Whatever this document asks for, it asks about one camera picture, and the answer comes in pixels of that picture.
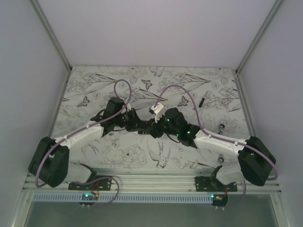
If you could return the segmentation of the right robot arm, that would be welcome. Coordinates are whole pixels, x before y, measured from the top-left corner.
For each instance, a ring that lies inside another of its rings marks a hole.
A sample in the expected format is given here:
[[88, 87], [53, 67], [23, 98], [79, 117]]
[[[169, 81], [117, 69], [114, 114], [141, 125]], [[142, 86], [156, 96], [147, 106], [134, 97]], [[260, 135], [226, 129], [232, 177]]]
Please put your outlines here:
[[177, 108], [165, 110], [163, 106], [150, 107], [154, 118], [148, 122], [149, 133], [155, 137], [168, 134], [177, 137], [178, 142], [197, 151], [214, 151], [236, 159], [235, 164], [218, 166], [212, 173], [210, 186], [221, 191], [235, 181], [247, 180], [253, 185], [264, 186], [274, 169], [276, 159], [257, 137], [247, 140], [213, 134], [198, 125], [188, 123]]

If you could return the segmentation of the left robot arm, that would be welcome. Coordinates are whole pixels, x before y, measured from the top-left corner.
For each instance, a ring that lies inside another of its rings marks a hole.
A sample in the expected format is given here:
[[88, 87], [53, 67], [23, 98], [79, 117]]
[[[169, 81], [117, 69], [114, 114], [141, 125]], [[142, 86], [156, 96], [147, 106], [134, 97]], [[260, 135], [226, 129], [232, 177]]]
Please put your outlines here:
[[79, 183], [86, 190], [93, 189], [97, 179], [92, 175], [92, 168], [72, 163], [70, 155], [113, 132], [116, 127], [128, 132], [142, 131], [146, 129], [147, 123], [138, 117], [128, 102], [113, 97], [105, 109], [81, 128], [56, 139], [42, 138], [28, 167], [29, 173], [35, 176], [36, 187], [57, 187], [62, 182], [73, 182]]

